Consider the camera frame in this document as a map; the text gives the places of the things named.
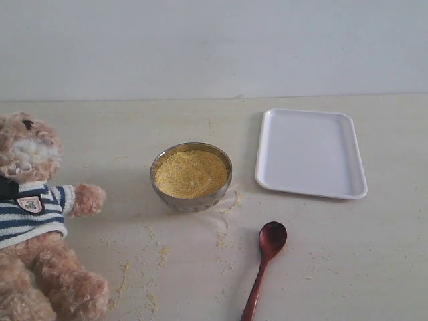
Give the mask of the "steel bowl of yellow grain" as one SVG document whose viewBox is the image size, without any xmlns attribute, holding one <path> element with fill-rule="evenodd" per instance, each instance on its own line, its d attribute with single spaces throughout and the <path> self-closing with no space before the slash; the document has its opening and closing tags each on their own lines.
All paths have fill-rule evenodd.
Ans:
<svg viewBox="0 0 428 321">
<path fill-rule="evenodd" d="M 150 168 L 155 193 L 171 209 L 183 213 L 206 211 L 224 198 L 233 166 L 220 148 L 186 142 L 161 152 Z"/>
</svg>

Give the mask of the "white rectangular plastic tray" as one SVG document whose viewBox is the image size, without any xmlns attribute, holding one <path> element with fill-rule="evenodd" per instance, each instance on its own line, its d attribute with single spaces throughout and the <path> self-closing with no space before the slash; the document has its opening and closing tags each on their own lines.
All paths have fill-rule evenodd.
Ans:
<svg viewBox="0 0 428 321">
<path fill-rule="evenodd" d="M 271 191 L 364 198 L 368 186 L 352 118 L 337 112 L 265 111 L 255 179 Z"/>
</svg>

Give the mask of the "dark red wooden spoon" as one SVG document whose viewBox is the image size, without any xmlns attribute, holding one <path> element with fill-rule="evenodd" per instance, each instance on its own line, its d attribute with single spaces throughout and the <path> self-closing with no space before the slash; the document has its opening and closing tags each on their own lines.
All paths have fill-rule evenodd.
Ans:
<svg viewBox="0 0 428 321">
<path fill-rule="evenodd" d="M 270 261 L 283 249 L 287 237 L 286 227 L 280 222 L 270 221 L 261 228 L 258 238 L 260 252 L 259 270 L 241 314 L 241 321 L 253 320 L 265 269 Z"/>
</svg>

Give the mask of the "tan teddy bear striped shirt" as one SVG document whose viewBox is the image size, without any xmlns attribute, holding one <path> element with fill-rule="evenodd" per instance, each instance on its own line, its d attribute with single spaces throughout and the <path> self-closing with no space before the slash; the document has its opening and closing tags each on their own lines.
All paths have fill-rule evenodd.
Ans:
<svg viewBox="0 0 428 321">
<path fill-rule="evenodd" d="M 1 117 L 1 319 L 97 320 L 108 283 L 66 245 L 66 217 L 101 211 L 96 185 L 50 186 L 62 144 L 54 129 L 20 112 Z"/>
</svg>

